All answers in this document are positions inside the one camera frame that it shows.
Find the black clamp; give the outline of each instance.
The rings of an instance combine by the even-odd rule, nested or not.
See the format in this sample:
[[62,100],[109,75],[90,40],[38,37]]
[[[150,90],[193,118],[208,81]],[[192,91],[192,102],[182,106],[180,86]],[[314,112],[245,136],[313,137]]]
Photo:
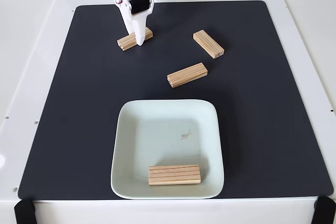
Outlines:
[[14,207],[17,224],[37,224],[35,217],[35,206],[30,199],[19,201]]
[[333,224],[336,204],[328,197],[318,197],[314,204],[315,212],[311,224]]

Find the black mat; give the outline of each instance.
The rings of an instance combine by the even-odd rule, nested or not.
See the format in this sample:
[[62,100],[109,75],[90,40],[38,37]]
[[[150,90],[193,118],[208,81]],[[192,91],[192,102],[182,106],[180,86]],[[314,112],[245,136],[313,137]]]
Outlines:
[[[333,187],[264,2],[155,4],[154,38],[123,52],[116,6],[76,9],[19,188],[20,198],[120,199],[110,173],[121,107],[202,99],[217,110],[225,181],[217,198],[321,196]],[[225,48],[212,59],[204,29]],[[167,74],[208,76],[172,89]]]

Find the white table surface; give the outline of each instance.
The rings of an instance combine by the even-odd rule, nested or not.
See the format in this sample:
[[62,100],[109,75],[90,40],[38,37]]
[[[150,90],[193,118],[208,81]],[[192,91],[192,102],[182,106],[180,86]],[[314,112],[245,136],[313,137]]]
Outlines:
[[[0,26],[5,27],[0,29],[0,108],[4,111],[3,115],[9,117],[0,129],[0,155],[5,157],[5,164],[0,167],[0,223],[15,223],[13,206],[18,198],[12,189],[19,185],[36,132],[34,121],[38,121],[42,113],[71,23],[72,10],[79,5],[113,2],[113,0],[31,0],[30,5],[24,5],[26,1],[0,0],[0,8],[5,10],[0,13]],[[329,99],[335,105],[336,87],[333,85],[335,74],[332,73],[335,53],[332,44],[336,41],[333,32],[336,25],[333,23],[332,13],[335,13],[336,1],[263,1],[266,2],[275,23],[334,182],[336,118],[335,114],[330,112],[331,104],[309,56],[327,90]],[[61,24],[56,24],[54,20],[61,20]],[[25,134],[23,139],[22,132],[15,132],[18,127]],[[314,201],[315,198],[310,197],[142,201],[141,204],[138,201],[59,201],[37,202],[35,205],[36,216],[40,223],[111,223],[112,221],[148,223],[156,222],[155,220],[163,223],[173,221],[310,223]]]

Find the grooved wooden block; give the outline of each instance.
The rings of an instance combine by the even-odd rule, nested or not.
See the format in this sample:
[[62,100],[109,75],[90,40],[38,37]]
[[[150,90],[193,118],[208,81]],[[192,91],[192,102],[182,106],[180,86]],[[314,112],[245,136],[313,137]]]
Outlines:
[[208,70],[206,70],[203,63],[199,63],[175,73],[168,74],[167,79],[172,88],[175,88],[187,82],[204,77],[207,74]]
[[194,40],[214,59],[224,54],[224,49],[204,30],[194,33]]
[[150,166],[148,182],[151,186],[199,184],[199,171],[199,165]]
[[[146,37],[145,40],[148,40],[153,37],[153,32],[146,27]],[[137,45],[137,40],[135,39],[135,33],[131,33],[130,35],[127,35],[126,37],[123,37],[121,39],[117,40],[118,46],[123,50],[126,51],[127,49],[130,49],[131,47],[134,47]]]

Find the white plate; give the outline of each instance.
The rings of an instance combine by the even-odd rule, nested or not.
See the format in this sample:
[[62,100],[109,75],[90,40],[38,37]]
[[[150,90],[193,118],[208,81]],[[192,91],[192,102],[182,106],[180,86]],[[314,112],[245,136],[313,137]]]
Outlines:
[[[143,100],[119,114],[111,171],[115,194],[127,199],[204,199],[224,184],[215,107],[202,100]],[[150,186],[149,166],[200,165],[201,183]]]

